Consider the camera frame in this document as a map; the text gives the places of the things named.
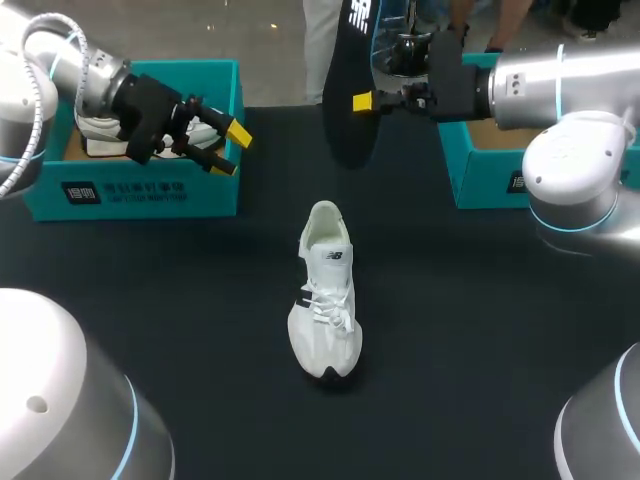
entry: person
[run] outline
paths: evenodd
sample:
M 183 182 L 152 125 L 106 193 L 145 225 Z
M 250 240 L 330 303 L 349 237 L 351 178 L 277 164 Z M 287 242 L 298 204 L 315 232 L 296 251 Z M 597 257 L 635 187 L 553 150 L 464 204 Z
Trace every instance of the person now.
M 520 30 L 522 22 L 529 13 L 533 0 L 502 0 L 500 18 L 493 36 L 489 39 L 485 53 L 502 53 L 507 44 Z M 464 45 L 469 32 L 467 20 L 471 15 L 475 0 L 451 0 L 449 30 L 453 30 Z
M 563 18 L 564 30 L 577 40 L 593 42 L 620 19 L 622 0 L 577 0 Z
M 342 0 L 302 0 L 302 7 L 307 27 L 304 38 L 306 97 L 307 102 L 319 104 L 336 44 Z

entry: new balance logo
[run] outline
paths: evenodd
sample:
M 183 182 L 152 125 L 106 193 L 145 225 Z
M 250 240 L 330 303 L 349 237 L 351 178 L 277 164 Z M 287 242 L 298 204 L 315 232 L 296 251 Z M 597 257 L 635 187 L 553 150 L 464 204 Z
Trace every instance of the new balance logo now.
M 371 0 L 351 0 L 349 23 L 366 34 L 370 13 Z

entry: cable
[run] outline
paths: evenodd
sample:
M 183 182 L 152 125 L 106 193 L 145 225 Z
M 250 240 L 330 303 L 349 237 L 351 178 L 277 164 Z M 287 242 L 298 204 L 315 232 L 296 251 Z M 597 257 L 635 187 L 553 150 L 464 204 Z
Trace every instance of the cable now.
M 87 77 L 89 75 L 89 46 L 87 42 L 87 38 L 84 35 L 84 32 L 80 28 L 80 26 L 74 22 L 71 18 L 66 15 L 62 15 L 59 13 L 44 13 L 42 15 L 35 16 L 27 25 L 22 34 L 22 39 L 20 41 L 20 49 L 18 51 L 18 57 L 22 61 L 22 64 L 25 69 L 25 73 L 27 74 L 27 79 L 29 81 L 29 85 L 31 86 L 31 90 L 33 91 L 34 97 L 34 118 L 33 118 L 33 128 L 31 130 L 31 135 L 29 137 L 29 142 L 20 158 L 20 161 L 15 166 L 9 177 L 0 185 L 0 198 L 4 197 L 11 191 L 11 189 L 15 186 L 17 181 L 20 179 L 24 171 L 26 170 L 29 162 L 33 158 L 33 155 L 38 147 L 38 143 L 40 142 L 40 137 L 42 136 L 42 126 L 43 126 L 43 114 L 42 114 L 42 92 L 40 91 L 40 85 L 38 85 L 38 79 L 36 78 L 35 72 L 31 67 L 31 63 L 27 59 L 26 45 L 29 37 L 35 33 L 43 24 L 47 21 L 57 21 L 64 23 L 67 25 L 73 33 L 76 34 L 76 38 L 80 45 L 80 54 L 82 55 L 82 72 L 80 74 L 80 82 L 78 83 L 78 89 L 76 91 L 76 99 L 75 99 L 75 110 L 82 112 L 82 98 L 84 94 L 84 89 L 87 83 Z

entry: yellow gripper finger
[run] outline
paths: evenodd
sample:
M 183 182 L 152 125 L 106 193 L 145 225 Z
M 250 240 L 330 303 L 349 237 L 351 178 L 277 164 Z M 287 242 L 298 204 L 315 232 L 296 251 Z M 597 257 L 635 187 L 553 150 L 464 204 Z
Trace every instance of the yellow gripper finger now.
M 240 145 L 242 148 L 249 148 L 249 145 L 251 145 L 251 141 L 253 140 L 251 134 L 247 132 L 235 118 L 231 122 L 231 125 L 229 125 L 229 129 L 225 136 L 233 143 Z
M 373 110 L 373 92 L 353 96 L 354 112 L 370 112 Z

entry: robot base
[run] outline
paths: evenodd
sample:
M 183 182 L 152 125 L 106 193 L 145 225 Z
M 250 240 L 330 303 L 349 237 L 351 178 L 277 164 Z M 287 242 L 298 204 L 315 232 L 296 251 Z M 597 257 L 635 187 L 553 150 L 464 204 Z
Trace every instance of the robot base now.
M 173 480 L 162 419 L 75 319 L 31 292 L 0 304 L 0 478 Z

